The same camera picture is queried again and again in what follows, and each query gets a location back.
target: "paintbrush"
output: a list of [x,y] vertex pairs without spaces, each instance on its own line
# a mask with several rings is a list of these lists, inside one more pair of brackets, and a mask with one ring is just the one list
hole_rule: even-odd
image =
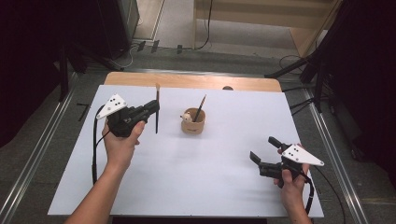
[[[157,89],[157,102],[160,104],[160,84],[155,83],[155,88]],[[158,119],[160,116],[160,111],[155,113],[155,133],[158,133]]]
[[202,105],[204,104],[205,98],[206,98],[206,95],[204,96],[204,99],[202,99],[202,102],[199,105],[199,108],[197,110],[197,114],[195,115],[195,118],[194,118],[194,120],[192,122],[196,122],[197,121],[199,113],[201,113]]

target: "white tabletop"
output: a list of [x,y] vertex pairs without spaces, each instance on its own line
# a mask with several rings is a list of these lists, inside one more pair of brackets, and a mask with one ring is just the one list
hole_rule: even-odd
[[[49,215],[70,215],[92,187],[92,129],[96,111],[114,93],[128,106],[155,99],[153,87],[100,86],[57,188]],[[206,95],[204,131],[181,131],[180,115]],[[152,115],[140,136],[111,215],[158,217],[285,217],[279,188],[259,175],[250,150],[262,161],[280,156],[268,143],[299,143],[286,97],[279,92],[161,88],[159,132]],[[98,122],[97,139],[104,120]],[[98,175],[106,164],[97,148]],[[304,201],[309,187],[304,188]],[[315,194],[309,216],[323,217]]]

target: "wooden cup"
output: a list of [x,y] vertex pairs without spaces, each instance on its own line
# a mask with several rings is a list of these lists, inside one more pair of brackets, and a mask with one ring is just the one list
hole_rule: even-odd
[[[197,114],[198,108],[188,108],[184,113],[190,112],[192,120],[195,119],[195,115]],[[185,120],[181,121],[181,130],[184,133],[190,134],[199,134],[204,130],[205,124],[205,111],[201,109],[201,112],[198,115],[198,119],[196,122],[187,122]]]

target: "metal rail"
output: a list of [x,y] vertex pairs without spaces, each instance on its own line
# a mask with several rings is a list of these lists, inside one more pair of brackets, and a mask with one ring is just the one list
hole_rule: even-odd
[[8,193],[7,199],[3,204],[2,209],[0,210],[0,221],[2,224],[10,223],[12,217],[14,216],[15,211],[17,210],[24,193],[26,192],[33,176],[35,175],[35,171],[37,170],[37,167],[40,164],[50,144],[50,140],[54,135],[64,115],[64,112],[70,103],[77,81],[78,75],[74,73],[69,83],[69,86],[71,87],[69,93],[67,93],[67,95],[64,97],[64,101],[58,103],[58,105],[56,106],[44,132],[38,139],[38,142],[36,143],[29,160],[26,162],[20,176],[14,183],[11,191]]
[[[314,97],[312,91],[309,90],[304,90],[304,96],[306,99]],[[353,188],[352,182],[347,174],[347,170],[341,161],[322,114],[319,114],[315,109],[315,106],[312,104],[310,105],[310,109],[355,223],[369,223],[361,206],[359,196]]]

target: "hand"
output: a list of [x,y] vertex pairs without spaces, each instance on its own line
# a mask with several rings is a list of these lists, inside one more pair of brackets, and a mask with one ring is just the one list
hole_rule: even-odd
[[134,146],[139,145],[137,138],[145,128],[145,122],[138,122],[132,129],[131,135],[127,138],[116,137],[112,132],[109,132],[107,123],[102,130],[102,135],[105,135],[105,147],[107,154],[106,168],[115,169],[122,174],[128,169],[131,164],[132,156],[134,155]]
[[[303,164],[303,171],[306,174],[309,169],[309,164]],[[280,198],[283,206],[286,208],[288,213],[304,210],[303,203],[303,189],[305,184],[305,178],[302,175],[297,176],[294,180],[292,179],[290,170],[282,170],[283,188],[280,191]],[[278,179],[274,179],[274,184],[277,185]]]

